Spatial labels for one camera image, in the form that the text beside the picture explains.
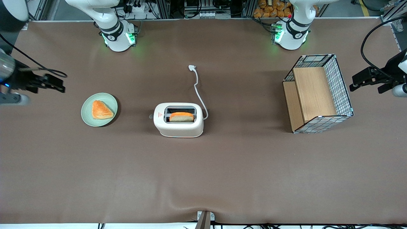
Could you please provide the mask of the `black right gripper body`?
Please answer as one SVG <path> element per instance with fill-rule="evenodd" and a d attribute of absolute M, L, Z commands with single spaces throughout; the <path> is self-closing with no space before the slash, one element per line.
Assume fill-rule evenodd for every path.
<path fill-rule="evenodd" d="M 23 69 L 28 68 L 26 64 L 20 61 L 16 61 L 16 74 L 13 76 L 13 89 L 14 90 L 27 90 L 27 87 L 39 87 L 37 74 L 34 74 L 32 70 L 23 71 Z"/>

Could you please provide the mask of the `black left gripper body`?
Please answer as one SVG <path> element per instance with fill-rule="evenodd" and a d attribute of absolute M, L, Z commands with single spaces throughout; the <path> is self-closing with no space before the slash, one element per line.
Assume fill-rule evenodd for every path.
<path fill-rule="evenodd" d="M 394 78 L 396 82 L 406 83 L 407 76 L 407 49 L 390 58 L 382 70 Z"/>

